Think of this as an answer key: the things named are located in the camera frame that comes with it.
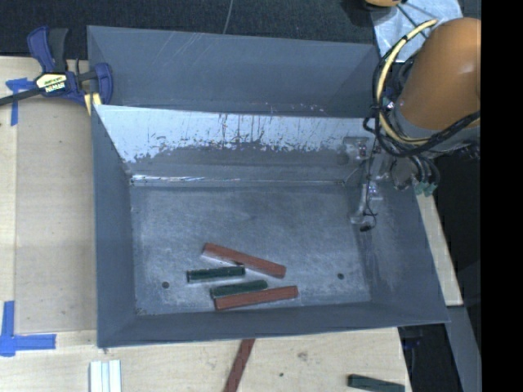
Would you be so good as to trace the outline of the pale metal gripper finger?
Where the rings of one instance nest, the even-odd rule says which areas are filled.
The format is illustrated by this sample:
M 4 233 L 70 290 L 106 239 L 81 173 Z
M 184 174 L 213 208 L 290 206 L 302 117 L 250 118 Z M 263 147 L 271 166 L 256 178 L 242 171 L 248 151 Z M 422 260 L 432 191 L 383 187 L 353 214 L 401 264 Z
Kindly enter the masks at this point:
M 358 194 L 358 203 L 350 214 L 354 225 L 375 225 L 382 206 L 383 196 L 376 183 L 363 183 Z
M 370 142 L 368 137 L 346 136 L 337 150 L 339 165 L 361 164 L 369 158 Z

